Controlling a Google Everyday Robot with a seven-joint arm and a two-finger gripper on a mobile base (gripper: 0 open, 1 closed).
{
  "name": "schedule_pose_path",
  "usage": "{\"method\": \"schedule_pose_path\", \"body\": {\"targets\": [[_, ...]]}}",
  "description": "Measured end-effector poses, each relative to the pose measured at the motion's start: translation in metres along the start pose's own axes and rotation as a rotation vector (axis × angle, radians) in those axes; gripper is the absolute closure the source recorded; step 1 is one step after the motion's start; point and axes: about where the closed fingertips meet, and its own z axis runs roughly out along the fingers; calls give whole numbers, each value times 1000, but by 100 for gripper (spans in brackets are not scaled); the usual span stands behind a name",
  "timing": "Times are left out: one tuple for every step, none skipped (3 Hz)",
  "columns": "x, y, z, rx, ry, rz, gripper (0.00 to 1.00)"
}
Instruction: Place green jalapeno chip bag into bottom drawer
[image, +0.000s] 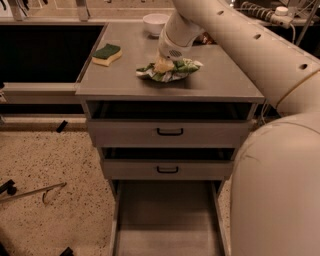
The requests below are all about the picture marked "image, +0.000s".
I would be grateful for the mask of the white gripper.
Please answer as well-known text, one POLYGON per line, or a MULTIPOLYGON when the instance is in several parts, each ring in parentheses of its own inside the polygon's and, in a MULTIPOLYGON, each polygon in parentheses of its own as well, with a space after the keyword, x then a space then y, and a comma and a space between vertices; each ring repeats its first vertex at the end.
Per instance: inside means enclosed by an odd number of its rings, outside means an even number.
POLYGON ((162 29, 159 41, 159 56, 155 59, 154 70, 166 73, 174 68, 173 61, 181 60, 188 53, 194 40, 204 29, 174 11, 162 29))

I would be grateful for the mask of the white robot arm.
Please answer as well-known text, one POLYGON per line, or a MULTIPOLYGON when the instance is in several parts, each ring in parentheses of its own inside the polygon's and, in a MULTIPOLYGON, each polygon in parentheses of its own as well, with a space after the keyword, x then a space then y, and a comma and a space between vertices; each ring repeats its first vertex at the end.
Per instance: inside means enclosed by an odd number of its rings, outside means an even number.
POLYGON ((231 256, 320 256, 320 62, 225 0, 172 0, 159 51, 179 59, 207 32, 279 119, 235 158, 231 256))

